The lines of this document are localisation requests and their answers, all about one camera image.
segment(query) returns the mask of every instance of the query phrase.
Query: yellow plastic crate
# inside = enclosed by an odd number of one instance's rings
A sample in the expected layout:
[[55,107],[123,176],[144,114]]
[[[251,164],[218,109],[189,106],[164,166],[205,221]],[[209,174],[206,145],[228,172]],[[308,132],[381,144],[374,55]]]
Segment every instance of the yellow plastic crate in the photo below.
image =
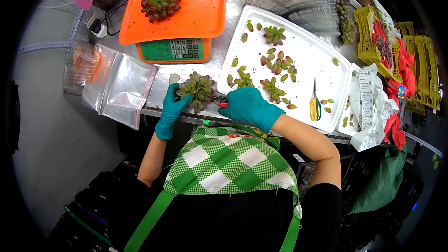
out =
[[408,29],[409,35],[414,36],[414,27],[413,27],[413,22],[405,22],[406,28]]
[[[409,54],[414,56],[414,36],[403,35],[404,40],[406,41],[406,49]],[[420,71],[418,70],[418,64],[414,57],[414,65],[411,66],[412,73],[415,76],[415,92],[412,98],[410,98],[413,102],[417,102],[417,91],[418,91],[418,76],[420,75]]]
[[425,41],[425,50],[427,62],[429,62],[430,69],[430,90],[429,90],[429,107],[440,110],[440,101],[442,97],[439,92],[439,77],[437,73],[437,57],[434,53],[434,44],[432,39],[428,36],[423,36]]
[[420,103],[412,103],[408,102],[406,104],[406,110],[412,111],[414,113],[425,116],[426,115],[426,106]]
[[429,84],[428,84],[428,67],[425,53],[425,39],[423,36],[414,36],[414,44],[417,48],[415,59],[418,59],[420,74],[418,76],[417,100],[426,105],[430,105]]
[[[390,72],[381,63],[381,53],[372,42],[372,28],[369,18],[373,15],[373,12],[374,10],[370,5],[353,11],[355,21],[358,23],[359,28],[358,58],[368,65],[375,63],[378,68],[378,72],[382,76],[402,83],[403,80],[400,72],[398,71],[398,50],[400,48],[400,44],[397,42],[392,45],[392,57],[394,60],[392,61],[393,64],[390,65],[391,68],[393,68],[393,72]],[[375,16],[373,16],[373,20],[374,22],[378,21]]]
[[391,45],[392,48],[392,64],[390,65],[392,68],[392,74],[395,81],[399,83],[403,83],[403,78],[401,78],[400,69],[398,66],[398,51],[400,50],[400,43],[397,39],[395,39],[395,44]]
[[404,22],[395,23],[395,27],[401,30],[401,34],[409,35],[408,30],[406,29],[406,24]]
[[358,57],[368,65],[381,62],[381,53],[372,42],[372,28],[368,19],[373,12],[373,8],[370,5],[353,11],[355,21],[359,26]]

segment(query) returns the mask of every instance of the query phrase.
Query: teal rubber glove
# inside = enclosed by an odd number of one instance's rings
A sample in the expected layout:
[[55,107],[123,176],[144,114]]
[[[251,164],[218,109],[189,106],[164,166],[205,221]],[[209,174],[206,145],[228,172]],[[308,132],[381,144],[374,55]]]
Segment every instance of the teal rubber glove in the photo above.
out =
[[236,122],[249,123],[268,133],[281,114],[282,109],[269,104],[254,87],[244,87],[227,94],[228,108],[218,112]]
[[174,124],[181,115],[182,109],[193,100],[192,95],[187,95],[176,102],[176,91],[178,89],[179,84],[171,84],[168,87],[167,95],[164,98],[162,116],[155,126],[155,135],[160,140],[169,140],[172,138]]

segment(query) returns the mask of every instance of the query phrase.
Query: red-handled shears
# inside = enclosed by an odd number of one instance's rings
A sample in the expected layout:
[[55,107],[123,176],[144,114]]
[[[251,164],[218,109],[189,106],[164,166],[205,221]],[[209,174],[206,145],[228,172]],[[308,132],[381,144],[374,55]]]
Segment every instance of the red-handled shears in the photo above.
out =
[[227,96],[224,94],[214,94],[211,96],[213,101],[221,108],[226,109],[228,107]]

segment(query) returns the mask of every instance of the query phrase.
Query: person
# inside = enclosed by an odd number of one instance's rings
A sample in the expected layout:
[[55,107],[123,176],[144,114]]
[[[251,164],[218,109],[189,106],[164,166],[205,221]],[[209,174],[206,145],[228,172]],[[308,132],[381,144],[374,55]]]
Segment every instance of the person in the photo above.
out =
[[[178,84],[169,86],[138,177],[124,184],[114,202],[108,232],[115,249],[334,251],[342,195],[333,143],[265,101],[256,88],[245,87],[230,92],[228,108],[219,113],[264,133],[236,124],[197,126],[174,163],[162,169],[167,140],[193,98],[176,102],[178,89]],[[300,203],[294,171],[269,130],[315,162]]]

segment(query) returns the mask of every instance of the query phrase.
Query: green bag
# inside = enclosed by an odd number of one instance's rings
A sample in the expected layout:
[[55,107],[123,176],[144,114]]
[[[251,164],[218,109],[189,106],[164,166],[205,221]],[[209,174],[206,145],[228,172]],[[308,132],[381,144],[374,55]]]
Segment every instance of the green bag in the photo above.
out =
[[394,145],[389,147],[372,179],[358,195],[349,214],[377,210],[391,202],[403,182],[408,147],[400,151]]

